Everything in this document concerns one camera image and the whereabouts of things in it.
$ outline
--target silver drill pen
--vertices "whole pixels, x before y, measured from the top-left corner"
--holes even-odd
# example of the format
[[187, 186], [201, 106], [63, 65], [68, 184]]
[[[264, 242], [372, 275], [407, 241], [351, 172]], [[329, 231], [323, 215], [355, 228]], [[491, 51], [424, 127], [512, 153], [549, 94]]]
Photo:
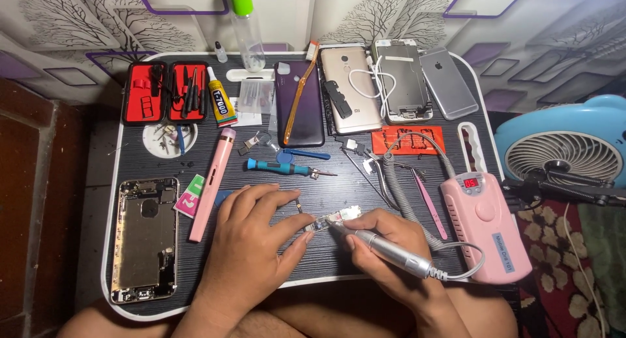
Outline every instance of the silver drill pen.
[[389, 240], [373, 233], [369, 230], [359, 229], [353, 230], [346, 228], [341, 221], [329, 222], [331, 227], [339, 230], [344, 235], [353, 234], [361, 239], [370, 249], [375, 250], [379, 257], [389, 263], [415, 275], [419, 278], [426, 279], [432, 268], [432, 263], [418, 254], [413, 254], [402, 246], [392, 243]]

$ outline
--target yellow glue tube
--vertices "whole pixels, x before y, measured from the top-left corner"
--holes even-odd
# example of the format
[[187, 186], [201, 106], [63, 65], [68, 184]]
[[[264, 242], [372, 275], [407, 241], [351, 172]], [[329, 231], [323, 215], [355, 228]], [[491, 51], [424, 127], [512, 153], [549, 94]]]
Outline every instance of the yellow glue tube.
[[208, 79], [210, 80], [208, 82], [208, 91], [211, 95], [211, 102], [213, 102], [213, 112], [215, 113], [217, 126], [224, 127], [237, 123], [237, 113], [226, 95], [222, 83], [215, 77], [213, 68], [209, 67], [207, 70]]

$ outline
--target white usb cable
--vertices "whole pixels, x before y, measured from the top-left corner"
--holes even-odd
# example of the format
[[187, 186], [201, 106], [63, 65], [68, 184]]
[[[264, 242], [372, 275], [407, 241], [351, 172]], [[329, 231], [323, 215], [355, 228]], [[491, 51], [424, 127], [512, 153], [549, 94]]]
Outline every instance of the white usb cable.
[[[391, 95], [391, 93], [395, 89], [395, 78], [391, 74], [380, 72], [380, 60], [381, 59], [382, 59], [382, 56], [378, 57], [378, 60], [376, 61], [376, 65], [374, 65], [372, 57], [370, 55], [368, 55], [367, 56], [367, 65], [369, 66], [369, 68], [372, 71], [368, 72], [367, 70], [362, 70], [362, 69], [350, 70], [350, 73], [348, 74], [348, 80], [350, 81], [350, 85], [352, 85], [352, 88], [357, 93], [361, 94], [363, 97], [367, 97], [368, 99], [375, 99], [378, 96], [380, 96], [380, 101], [382, 102], [382, 105], [380, 107], [380, 118], [385, 119], [385, 116], [387, 115], [387, 110], [389, 109], [387, 107], [387, 100], [388, 100], [389, 96]], [[354, 73], [354, 72], [362, 72], [362, 73], [373, 75], [374, 76], [374, 82], [376, 83], [376, 87], [378, 88], [378, 94], [376, 94], [374, 96], [370, 96], [370, 95], [364, 94], [361, 90], [359, 90], [359, 88], [356, 87], [354, 85], [354, 83], [352, 82], [352, 73]], [[390, 77], [393, 80], [393, 86], [391, 87], [391, 90], [389, 90], [389, 92], [386, 95], [383, 94], [384, 90], [383, 90], [383, 87], [382, 87], [382, 79], [379, 76], [388, 76], [388, 77]]]

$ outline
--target blue screwdriver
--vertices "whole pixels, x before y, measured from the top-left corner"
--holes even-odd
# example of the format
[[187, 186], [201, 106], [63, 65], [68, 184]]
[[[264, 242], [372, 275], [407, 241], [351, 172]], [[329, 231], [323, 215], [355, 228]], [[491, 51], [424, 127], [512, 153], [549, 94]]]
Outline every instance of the blue screwdriver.
[[313, 179], [317, 179], [320, 175], [337, 176], [336, 174], [319, 171], [316, 168], [296, 166], [291, 163], [263, 162], [252, 158], [248, 158], [248, 169], [272, 171], [285, 175], [300, 174]]

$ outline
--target orange adhesive sticker sheet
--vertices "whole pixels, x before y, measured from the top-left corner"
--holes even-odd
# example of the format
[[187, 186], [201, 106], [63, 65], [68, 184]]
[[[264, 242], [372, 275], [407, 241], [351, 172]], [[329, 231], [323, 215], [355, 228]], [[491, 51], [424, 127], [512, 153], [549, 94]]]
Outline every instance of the orange adhesive sticker sheet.
[[[443, 145], [443, 134], [440, 126], [383, 126], [382, 131], [372, 133], [372, 149], [375, 154], [382, 155], [387, 152], [391, 144], [402, 134], [410, 132], [422, 133], [429, 136], [437, 145], [446, 152]], [[393, 154], [437, 154], [433, 145], [423, 137], [411, 134], [403, 137], [391, 151]]]

